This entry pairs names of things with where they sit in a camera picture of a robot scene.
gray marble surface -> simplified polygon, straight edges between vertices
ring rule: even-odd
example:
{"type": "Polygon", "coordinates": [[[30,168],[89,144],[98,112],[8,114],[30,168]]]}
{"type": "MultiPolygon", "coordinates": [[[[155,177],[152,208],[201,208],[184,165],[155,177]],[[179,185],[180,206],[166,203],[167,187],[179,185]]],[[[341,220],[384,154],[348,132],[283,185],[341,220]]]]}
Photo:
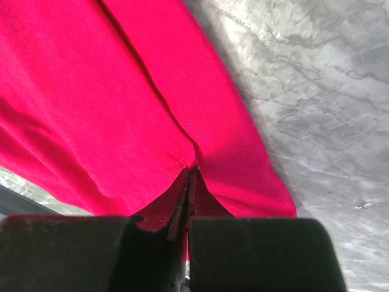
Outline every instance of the gray marble surface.
{"type": "MultiPolygon", "coordinates": [[[[389,0],[185,0],[350,291],[389,291],[389,0]]],[[[0,184],[63,214],[33,184],[0,184]]]]}

red fabric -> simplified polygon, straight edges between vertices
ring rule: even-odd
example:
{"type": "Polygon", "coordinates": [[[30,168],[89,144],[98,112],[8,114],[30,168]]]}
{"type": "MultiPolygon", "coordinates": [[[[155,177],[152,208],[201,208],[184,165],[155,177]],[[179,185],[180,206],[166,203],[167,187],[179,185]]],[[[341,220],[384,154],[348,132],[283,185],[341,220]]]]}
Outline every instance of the red fabric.
{"type": "Polygon", "coordinates": [[[236,216],[295,216],[238,91],[178,0],[2,0],[0,165],[93,214],[200,166],[236,216]]]}

red towel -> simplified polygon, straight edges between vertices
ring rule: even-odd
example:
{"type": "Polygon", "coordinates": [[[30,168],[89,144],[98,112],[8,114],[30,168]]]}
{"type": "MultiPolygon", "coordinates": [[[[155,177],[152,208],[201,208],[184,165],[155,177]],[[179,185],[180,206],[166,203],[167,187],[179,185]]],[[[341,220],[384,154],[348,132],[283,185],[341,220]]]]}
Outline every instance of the red towel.
{"type": "Polygon", "coordinates": [[[2,0],[0,165],[130,215],[183,168],[240,217],[295,216],[222,61],[180,0],[2,0]]]}

small mark on surface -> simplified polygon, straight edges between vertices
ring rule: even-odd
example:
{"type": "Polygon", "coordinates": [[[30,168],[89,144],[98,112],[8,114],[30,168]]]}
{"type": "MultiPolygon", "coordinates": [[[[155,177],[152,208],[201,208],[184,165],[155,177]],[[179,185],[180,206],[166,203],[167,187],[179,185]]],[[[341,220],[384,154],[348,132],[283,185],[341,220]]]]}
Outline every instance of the small mark on surface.
{"type": "Polygon", "coordinates": [[[371,203],[363,203],[359,206],[355,206],[355,209],[368,209],[368,207],[370,207],[372,204],[371,203]]]}

red cloth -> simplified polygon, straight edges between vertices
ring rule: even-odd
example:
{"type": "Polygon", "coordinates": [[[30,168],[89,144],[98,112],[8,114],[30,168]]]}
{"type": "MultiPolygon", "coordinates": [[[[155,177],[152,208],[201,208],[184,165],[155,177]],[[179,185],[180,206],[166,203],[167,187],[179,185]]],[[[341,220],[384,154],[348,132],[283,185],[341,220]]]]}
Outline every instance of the red cloth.
{"type": "Polygon", "coordinates": [[[236,216],[295,216],[232,79],[179,0],[2,0],[0,165],[93,214],[200,166],[236,216]]]}

